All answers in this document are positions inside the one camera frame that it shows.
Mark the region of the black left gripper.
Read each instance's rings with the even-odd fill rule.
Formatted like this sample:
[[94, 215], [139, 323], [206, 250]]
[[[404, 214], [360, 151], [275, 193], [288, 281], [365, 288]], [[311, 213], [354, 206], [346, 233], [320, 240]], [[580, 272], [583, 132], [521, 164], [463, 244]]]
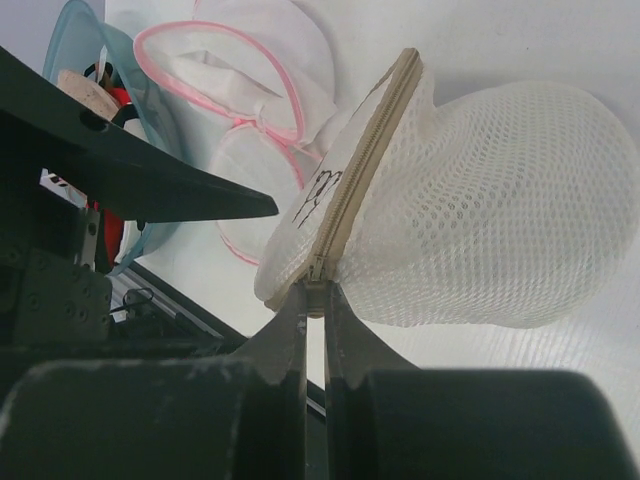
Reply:
[[112, 283], [93, 267], [100, 214], [44, 188], [37, 166], [1, 173], [1, 362], [187, 359], [220, 340], [188, 327], [134, 336], [113, 319]]

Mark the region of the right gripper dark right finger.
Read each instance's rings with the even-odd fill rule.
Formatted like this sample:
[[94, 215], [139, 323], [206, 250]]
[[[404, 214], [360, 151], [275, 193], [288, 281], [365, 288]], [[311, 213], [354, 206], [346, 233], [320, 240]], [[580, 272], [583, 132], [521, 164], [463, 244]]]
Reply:
[[612, 409], [558, 370], [421, 369], [330, 284], [326, 422], [333, 479], [635, 479]]

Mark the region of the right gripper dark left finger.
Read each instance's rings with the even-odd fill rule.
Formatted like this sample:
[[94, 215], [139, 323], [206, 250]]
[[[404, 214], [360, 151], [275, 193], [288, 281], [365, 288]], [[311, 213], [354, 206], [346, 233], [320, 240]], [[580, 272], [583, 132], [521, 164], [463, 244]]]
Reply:
[[234, 353], [51, 361], [1, 409], [5, 479], [301, 479], [307, 295]]

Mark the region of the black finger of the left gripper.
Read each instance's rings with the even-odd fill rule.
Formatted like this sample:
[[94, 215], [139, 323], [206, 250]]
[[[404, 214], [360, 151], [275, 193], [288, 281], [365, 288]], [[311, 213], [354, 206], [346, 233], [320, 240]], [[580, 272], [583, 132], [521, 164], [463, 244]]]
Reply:
[[273, 198], [187, 165], [101, 118], [1, 52], [1, 184], [32, 192], [47, 169], [124, 220], [271, 217]]

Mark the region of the cream mesh laundry bag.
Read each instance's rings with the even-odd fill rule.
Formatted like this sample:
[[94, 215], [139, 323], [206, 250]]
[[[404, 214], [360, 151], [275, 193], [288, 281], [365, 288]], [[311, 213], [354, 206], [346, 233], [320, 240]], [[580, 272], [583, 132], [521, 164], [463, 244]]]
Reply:
[[407, 48], [269, 239], [272, 310], [338, 285], [362, 320], [536, 328], [589, 299], [639, 226], [639, 153], [590, 93], [520, 81], [443, 105]]

